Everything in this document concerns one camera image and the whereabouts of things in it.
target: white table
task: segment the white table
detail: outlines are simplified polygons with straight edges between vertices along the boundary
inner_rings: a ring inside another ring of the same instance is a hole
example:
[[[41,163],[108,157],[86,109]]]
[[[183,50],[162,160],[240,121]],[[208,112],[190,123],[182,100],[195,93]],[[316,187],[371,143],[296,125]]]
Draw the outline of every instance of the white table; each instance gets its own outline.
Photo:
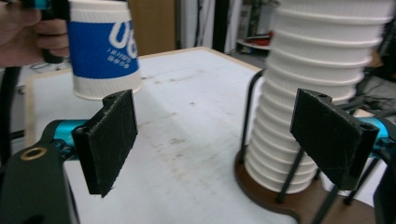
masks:
[[[65,163],[81,223],[295,223],[252,202],[233,176],[248,83],[260,69],[205,48],[139,62],[139,134],[114,189],[90,195],[79,162]],[[72,85],[70,70],[28,79],[28,146],[52,120],[90,119],[102,107]]]

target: paper cup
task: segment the paper cup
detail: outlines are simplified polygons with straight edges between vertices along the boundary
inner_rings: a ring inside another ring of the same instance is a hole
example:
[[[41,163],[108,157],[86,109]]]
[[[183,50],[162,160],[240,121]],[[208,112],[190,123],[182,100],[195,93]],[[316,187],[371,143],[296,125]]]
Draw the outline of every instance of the paper cup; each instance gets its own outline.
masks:
[[[77,96],[100,100],[142,87],[126,2],[71,0],[67,29]]]

